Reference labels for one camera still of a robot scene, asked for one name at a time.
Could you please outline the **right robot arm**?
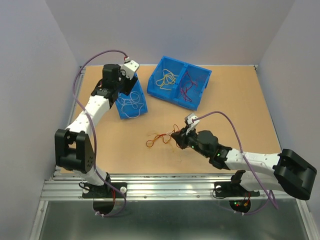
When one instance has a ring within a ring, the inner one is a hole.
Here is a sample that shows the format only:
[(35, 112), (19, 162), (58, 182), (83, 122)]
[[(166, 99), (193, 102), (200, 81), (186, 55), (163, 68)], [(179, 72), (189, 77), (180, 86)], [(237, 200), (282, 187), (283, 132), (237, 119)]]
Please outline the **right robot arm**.
[(259, 190), (282, 191), (299, 199), (309, 200), (317, 170), (291, 149), (280, 153), (241, 152), (224, 146), (209, 130), (196, 132), (187, 127), (171, 134), (181, 149), (191, 148), (219, 170), (234, 170), (231, 192), (242, 195)]

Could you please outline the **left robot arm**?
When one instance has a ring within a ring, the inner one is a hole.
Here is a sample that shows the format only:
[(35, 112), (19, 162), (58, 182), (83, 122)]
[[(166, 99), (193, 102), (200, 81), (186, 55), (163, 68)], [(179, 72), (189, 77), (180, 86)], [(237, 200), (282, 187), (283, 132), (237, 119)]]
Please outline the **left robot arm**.
[(110, 175), (96, 164), (96, 154), (90, 136), (102, 116), (110, 110), (120, 93), (129, 95), (138, 81), (140, 65), (130, 60), (123, 65), (106, 64), (102, 78), (91, 92), (89, 100), (78, 117), (65, 129), (54, 135), (55, 163), (85, 179), (81, 184), (86, 198), (105, 198), (114, 195)]

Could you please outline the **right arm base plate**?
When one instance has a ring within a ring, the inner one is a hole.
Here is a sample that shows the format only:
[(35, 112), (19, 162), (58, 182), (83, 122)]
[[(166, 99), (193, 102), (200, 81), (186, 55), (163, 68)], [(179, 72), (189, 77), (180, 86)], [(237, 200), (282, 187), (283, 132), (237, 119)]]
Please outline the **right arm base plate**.
[(259, 197), (259, 191), (245, 190), (239, 184), (232, 184), (230, 181), (218, 181), (214, 183), (212, 191), (217, 198), (231, 198), (231, 197)]

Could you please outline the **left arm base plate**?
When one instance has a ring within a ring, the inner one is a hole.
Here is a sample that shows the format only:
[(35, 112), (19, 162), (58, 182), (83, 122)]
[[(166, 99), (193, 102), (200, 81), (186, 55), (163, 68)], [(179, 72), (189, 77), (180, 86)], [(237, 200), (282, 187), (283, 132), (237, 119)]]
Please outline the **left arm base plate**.
[[(119, 191), (124, 190), (127, 195), (128, 184), (126, 182), (112, 182), (111, 185)], [(82, 198), (84, 199), (110, 199), (114, 196), (114, 190), (107, 185), (96, 186), (87, 182), (80, 182), (78, 186), (82, 189)]]

